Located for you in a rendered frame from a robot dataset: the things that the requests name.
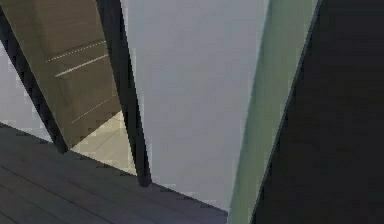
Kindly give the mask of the brown wooden room door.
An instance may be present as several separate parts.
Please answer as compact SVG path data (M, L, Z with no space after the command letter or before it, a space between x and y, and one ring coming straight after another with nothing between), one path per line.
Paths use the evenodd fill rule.
M61 153L121 110L96 0L0 0L1 37Z

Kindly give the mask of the black tall panel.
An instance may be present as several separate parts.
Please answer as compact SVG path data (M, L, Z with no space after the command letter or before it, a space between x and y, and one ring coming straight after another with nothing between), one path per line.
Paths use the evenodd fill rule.
M322 0L249 224L384 224L384 0Z

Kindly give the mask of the black door frame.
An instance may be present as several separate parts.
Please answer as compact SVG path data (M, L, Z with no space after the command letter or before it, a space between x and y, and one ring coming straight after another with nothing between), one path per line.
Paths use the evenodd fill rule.
M138 181L146 187L151 174L121 0L96 1L121 107L116 114L123 117Z

